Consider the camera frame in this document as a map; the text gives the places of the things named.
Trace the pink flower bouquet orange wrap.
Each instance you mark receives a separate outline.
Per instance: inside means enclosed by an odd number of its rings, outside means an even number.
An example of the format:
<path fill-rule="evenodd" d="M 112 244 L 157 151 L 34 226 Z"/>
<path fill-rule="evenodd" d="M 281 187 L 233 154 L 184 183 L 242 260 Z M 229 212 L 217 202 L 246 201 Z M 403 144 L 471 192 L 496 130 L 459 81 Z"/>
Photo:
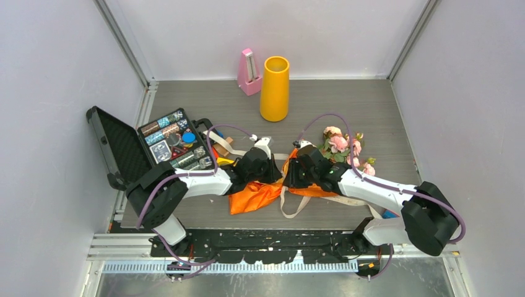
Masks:
<path fill-rule="evenodd" d="M 338 127 L 328 126 L 323 131 L 323 140 L 324 144 L 321 146 L 320 152 L 323 157 L 332 163 L 342 161 L 349 165 L 354 165 L 357 169 L 363 170 L 365 174 L 370 176 L 376 174 L 374 168 L 376 159 L 372 157 L 363 159 L 360 155 L 364 146 L 362 133 L 358 132 L 355 136 L 350 137 L 348 134 L 343 134 Z M 235 215 L 252 212 L 270 205 L 276 199 L 280 199 L 280 205 L 283 206 L 285 193 L 287 192 L 302 196 L 303 199 L 293 213 L 288 214 L 284 210 L 281 211 L 285 218 L 296 217 L 312 198 L 323 198 L 349 206 L 369 206 L 368 203 L 358 199 L 336 196 L 325 192 L 315 185 L 306 189 L 289 189 L 283 185 L 283 181 L 283 179 L 280 179 L 273 184 L 263 184 L 257 181 L 250 182 L 244 190 L 229 196 L 230 213 Z"/>

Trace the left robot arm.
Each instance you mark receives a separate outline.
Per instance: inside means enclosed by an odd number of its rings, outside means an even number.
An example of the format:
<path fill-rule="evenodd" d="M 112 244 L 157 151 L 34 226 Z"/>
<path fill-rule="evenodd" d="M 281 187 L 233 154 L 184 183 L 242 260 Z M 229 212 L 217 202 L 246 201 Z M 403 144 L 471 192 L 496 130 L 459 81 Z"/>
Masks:
<path fill-rule="evenodd" d="M 126 188 L 126 198 L 139 217 L 139 226 L 151 229 L 166 242 L 175 256 L 189 251 L 190 240 L 174 215 L 186 198 L 241 192 L 250 182 L 272 184 L 282 177 L 273 155 L 252 148 L 234 163 L 216 170 L 182 170 L 165 161 L 159 163 Z"/>

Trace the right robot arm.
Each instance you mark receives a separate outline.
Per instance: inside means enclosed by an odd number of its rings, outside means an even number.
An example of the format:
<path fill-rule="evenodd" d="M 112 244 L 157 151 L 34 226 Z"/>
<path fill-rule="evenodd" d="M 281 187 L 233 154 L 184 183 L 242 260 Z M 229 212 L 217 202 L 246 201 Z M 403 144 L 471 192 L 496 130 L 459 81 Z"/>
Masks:
<path fill-rule="evenodd" d="M 370 176 L 347 163 L 332 163 L 308 144 L 289 160 L 284 184 L 290 189 L 318 186 L 324 192 L 356 198 L 395 213 L 391 219 L 364 220 L 354 231 L 354 248 L 369 254 L 383 244 L 411 244 L 430 256 L 464 236 L 464 220 L 430 182 L 399 184 Z"/>

